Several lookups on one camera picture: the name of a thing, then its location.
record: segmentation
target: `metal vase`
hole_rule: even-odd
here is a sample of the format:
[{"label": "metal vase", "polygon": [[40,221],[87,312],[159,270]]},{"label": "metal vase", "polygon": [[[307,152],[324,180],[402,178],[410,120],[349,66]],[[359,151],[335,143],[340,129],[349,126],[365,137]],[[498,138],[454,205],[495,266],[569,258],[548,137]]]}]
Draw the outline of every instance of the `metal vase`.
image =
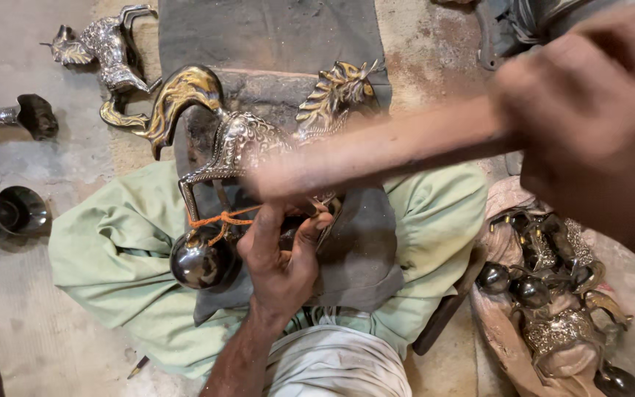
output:
[{"label": "metal vase", "polygon": [[53,138],[58,133],[58,120],[48,101],[36,94],[19,95],[16,100],[16,106],[0,107],[0,127],[22,127],[35,140]]},{"label": "metal vase", "polygon": [[47,221],[43,199],[29,188],[10,186],[0,192],[0,239],[34,235]]}]

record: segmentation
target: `silver horse statue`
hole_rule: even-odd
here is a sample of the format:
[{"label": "silver horse statue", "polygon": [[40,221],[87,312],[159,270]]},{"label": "silver horse statue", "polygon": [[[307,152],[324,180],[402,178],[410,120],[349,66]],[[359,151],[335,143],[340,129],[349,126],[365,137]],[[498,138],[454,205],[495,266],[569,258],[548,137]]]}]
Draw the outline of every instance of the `silver horse statue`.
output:
[{"label": "silver horse statue", "polygon": [[158,17],[147,4],[124,6],[118,16],[90,23],[79,37],[70,26],[61,25],[53,42],[40,43],[50,47],[54,60],[64,66],[90,64],[95,59],[100,62],[100,78],[111,94],[102,104],[100,116],[112,126],[146,127],[148,117],[123,114],[126,94],[134,88],[151,94],[161,84],[160,78],[146,83],[131,32],[133,19],[145,15]]}]

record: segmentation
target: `horse mane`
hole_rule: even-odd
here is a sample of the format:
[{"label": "horse mane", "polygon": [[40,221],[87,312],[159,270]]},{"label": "horse mane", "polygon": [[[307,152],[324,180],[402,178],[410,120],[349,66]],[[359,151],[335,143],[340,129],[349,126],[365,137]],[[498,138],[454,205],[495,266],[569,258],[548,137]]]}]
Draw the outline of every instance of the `horse mane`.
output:
[{"label": "horse mane", "polygon": [[375,67],[376,62],[371,69],[366,69],[366,62],[361,68],[357,68],[347,62],[337,61],[330,71],[320,71],[315,89],[298,106],[295,121],[304,125],[312,124],[318,119],[327,121],[345,99],[349,88],[361,83]]}]

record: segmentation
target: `horse tail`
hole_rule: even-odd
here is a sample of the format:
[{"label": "horse tail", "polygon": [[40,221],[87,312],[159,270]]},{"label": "horse tail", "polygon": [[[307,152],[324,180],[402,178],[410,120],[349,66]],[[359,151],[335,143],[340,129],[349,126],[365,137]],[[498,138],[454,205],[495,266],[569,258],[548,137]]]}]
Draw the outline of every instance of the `horse tail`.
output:
[{"label": "horse tail", "polygon": [[161,149],[173,144],[178,118],[185,109],[201,104],[218,117],[224,117],[224,95],[217,75],[200,65],[178,69],[163,84],[153,105],[153,113],[146,131],[135,131],[151,142],[156,160],[161,158]]}]

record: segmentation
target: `green cloth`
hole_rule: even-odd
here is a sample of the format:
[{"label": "green cloth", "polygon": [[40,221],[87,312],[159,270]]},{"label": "green cloth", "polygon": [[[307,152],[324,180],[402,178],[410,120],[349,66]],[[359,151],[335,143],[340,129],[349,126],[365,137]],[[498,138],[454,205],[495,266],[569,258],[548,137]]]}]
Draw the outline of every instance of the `green cloth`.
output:
[{"label": "green cloth", "polygon": [[[219,310],[195,328],[195,291],[169,271],[186,211],[173,162],[116,178],[53,222],[49,253],[55,285],[106,327],[121,326],[167,372],[196,378],[246,310]],[[337,325],[370,333],[402,358],[437,308],[454,293],[487,198],[473,164],[401,177],[384,185],[397,220],[397,260],[405,287],[371,315],[338,315]],[[287,332],[306,326],[299,314]]]}]

